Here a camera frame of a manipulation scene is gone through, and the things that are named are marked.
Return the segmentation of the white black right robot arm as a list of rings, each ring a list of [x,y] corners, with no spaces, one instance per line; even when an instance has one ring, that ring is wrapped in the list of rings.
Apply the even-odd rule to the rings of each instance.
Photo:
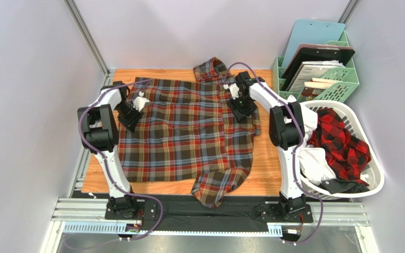
[[[235,76],[235,82],[223,83],[230,93],[227,102],[236,120],[249,117],[259,103],[269,113],[269,139],[279,154],[282,184],[279,192],[280,214],[290,215],[305,208],[306,196],[301,185],[300,150],[304,139],[302,108],[298,102],[287,102],[263,79],[250,77],[247,71]]]

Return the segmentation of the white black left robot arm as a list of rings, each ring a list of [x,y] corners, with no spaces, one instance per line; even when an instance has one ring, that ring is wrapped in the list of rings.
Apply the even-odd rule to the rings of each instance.
[[[113,212],[136,210],[136,197],[126,179],[118,155],[119,130],[121,123],[134,132],[143,116],[146,103],[143,97],[128,101],[130,88],[122,81],[115,81],[100,90],[96,101],[77,110],[78,131],[83,147],[90,150],[103,169],[109,185],[107,207]]]

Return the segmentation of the brown blue red plaid shirt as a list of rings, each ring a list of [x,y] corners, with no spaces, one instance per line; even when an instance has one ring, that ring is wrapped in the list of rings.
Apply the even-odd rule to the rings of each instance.
[[[203,206],[221,205],[240,187],[253,165],[254,138],[261,133],[257,111],[238,122],[224,83],[234,76],[213,57],[193,69],[194,82],[137,77],[128,101],[143,94],[149,103],[134,131],[119,125],[118,153],[130,182],[194,179],[191,194]]]

